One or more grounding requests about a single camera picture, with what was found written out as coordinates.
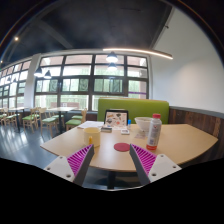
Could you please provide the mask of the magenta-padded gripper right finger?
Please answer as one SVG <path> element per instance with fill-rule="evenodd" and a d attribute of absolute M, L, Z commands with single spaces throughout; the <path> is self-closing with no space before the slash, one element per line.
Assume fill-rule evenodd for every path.
<path fill-rule="evenodd" d="M 180 167 L 165 154 L 155 155 L 134 144 L 130 145 L 129 153 L 142 185 L 147 185 L 180 170 Z"/>

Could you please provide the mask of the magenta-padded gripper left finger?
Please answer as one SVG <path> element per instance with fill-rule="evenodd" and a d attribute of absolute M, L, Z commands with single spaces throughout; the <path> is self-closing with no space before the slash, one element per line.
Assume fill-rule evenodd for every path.
<path fill-rule="evenodd" d="M 58 156 L 44 170 L 81 186 L 94 155 L 94 145 L 90 144 L 72 155 Z"/>

